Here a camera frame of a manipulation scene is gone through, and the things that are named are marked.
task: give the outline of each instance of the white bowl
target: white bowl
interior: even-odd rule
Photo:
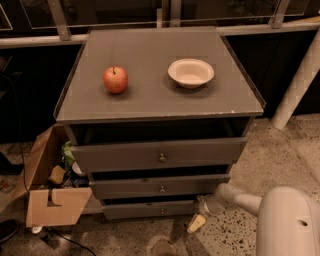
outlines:
[[[197,59],[177,60],[170,65],[168,73],[173,80],[188,89],[197,88],[214,76],[213,68]]]

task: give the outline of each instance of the drawer handle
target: drawer handle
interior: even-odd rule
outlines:
[[[164,189],[164,186],[161,186],[160,190],[159,190],[161,193],[164,193],[166,192],[166,190]]]
[[[164,162],[167,161],[167,158],[164,156],[163,153],[160,154],[159,161],[160,161],[161,163],[164,163]]]

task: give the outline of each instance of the apple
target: apple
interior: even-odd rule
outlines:
[[[128,87],[128,74],[121,67],[109,67],[103,73],[103,83],[110,93],[123,93]]]

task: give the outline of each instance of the floor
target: floor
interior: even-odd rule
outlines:
[[[287,185],[320,202],[319,127],[318,114],[292,117],[283,131],[274,129],[268,119],[255,120],[248,134],[249,142],[232,169],[230,183],[258,196],[273,187]],[[8,151],[9,147],[2,145],[0,150]],[[12,184],[16,179],[2,178]],[[3,209],[6,196],[5,193],[0,196]],[[13,216],[21,223],[18,233],[1,245],[1,255],[90,255],[53,231],[31,234],[18,214],[23,203],[23,200],[16,202],[10,206],[9,213],[2,212],[0,216]],[[256,255],[257,220],[243,210],[219,213],[198,231],[189,234],[186,227],[191,218],[110,223],[103,215],[96,214],[82,216],[75,226],[56,227],[55,230],[103,256]]]

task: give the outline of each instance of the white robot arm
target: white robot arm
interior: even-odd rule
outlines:
[[[290,187],[276,187],[261,198],[222,183],[215,194],[200,198],[200,213],[188,232],[230,207],[240,207],[258,218],[257,256],[320,255],[320,205]]]

